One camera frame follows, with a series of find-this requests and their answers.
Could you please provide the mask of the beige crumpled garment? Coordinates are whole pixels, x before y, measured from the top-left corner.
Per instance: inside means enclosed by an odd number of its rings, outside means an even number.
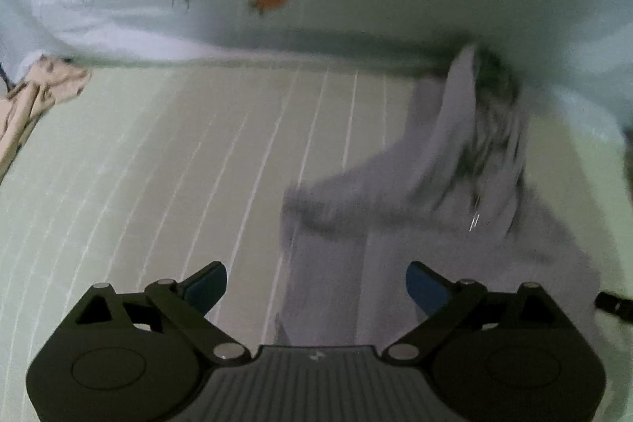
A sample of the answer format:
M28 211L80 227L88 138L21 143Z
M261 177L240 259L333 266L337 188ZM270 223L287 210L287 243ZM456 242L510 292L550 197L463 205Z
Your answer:
M14 162L36 123L56 105L78 97L91 80L89 68L42 55L17 85L1 97L1 177Z

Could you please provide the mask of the black object at right edge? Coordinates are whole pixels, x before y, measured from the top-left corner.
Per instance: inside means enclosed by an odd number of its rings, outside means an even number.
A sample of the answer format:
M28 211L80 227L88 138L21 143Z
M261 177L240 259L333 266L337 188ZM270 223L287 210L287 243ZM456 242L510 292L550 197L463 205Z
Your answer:
M594 305L598 310L622 319L632 317L633 300L611 292L601 291L595 298Z

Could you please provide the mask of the grey zip hoodie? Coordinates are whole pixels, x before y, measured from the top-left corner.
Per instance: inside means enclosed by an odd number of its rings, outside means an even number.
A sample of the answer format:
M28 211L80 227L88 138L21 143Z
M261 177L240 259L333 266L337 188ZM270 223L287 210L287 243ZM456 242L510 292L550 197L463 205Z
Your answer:
M520 87L468 45L415 85L401 138L343 174L284 195L289 267L277 342L389 346L425 317L406 289L420 261L492 290L541 284L591 344L600 277L525 181Z

